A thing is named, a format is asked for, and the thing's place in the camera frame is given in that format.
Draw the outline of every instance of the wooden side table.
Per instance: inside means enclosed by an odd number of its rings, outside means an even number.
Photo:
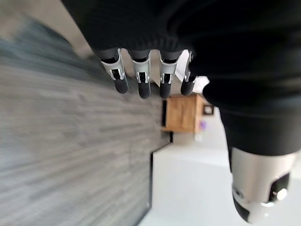
[[[204,99],[198,94],[190,96],[171,96],[166,99],[163,131],[200,132]]]

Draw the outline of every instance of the black fingertip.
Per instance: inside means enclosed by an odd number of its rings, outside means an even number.
[[[151,95],[151,86],[150,83],[139,83],[138,89],[139,89],[139,96],[143,99],[148,98]]]
[[[182,85],[181,85],[181,93],[184,96],[188,96],[192,93],[194,87],[194,83],[191,81],[185,81],[183,80]]]
[[[169,98],[171,91],[171,84],[160,83],[160,96],[162,98]]]
[[[233,201],[234,201],[234,206],[237,210],[237,213],[241,216],[241,218],[248,222],[248,217],[250,215],[250,212],[248,210],[246,210],[245,208],[243,208],[233,197]]]
[[[128,91],[128,83],[127,83],[127,78],[126,76],[124,76],[124,79],[123,80],[116,80],[114,81],[114,84],[115,84],[115,88],[116,90],[119,92],[119,93],[126,93]]]

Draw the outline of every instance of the purple object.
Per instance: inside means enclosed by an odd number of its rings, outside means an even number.
[[[206,126],[207,126],[206,121],[200,121],[200,122],[199,122],[199,127],[200,127],[202,130],[206,129]]]

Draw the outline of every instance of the floor board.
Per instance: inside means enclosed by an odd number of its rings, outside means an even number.
[[[132,226],[147,210],[158,87],[119,94],[95,59],[31,23],[0,40],[0,226]]]

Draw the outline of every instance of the robotic hand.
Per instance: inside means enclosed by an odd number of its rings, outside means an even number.
[[[150,49],[160,50],[163,98],[181,51],[192,51],[181,92],[191,93],[198,76],[210,80],[203,94],[221,112],[237,212],[255,223],[286,197],[301,148],[301,1],[62,2],[120,93],[128,88],[120,48],[142,98],[150,95]]]

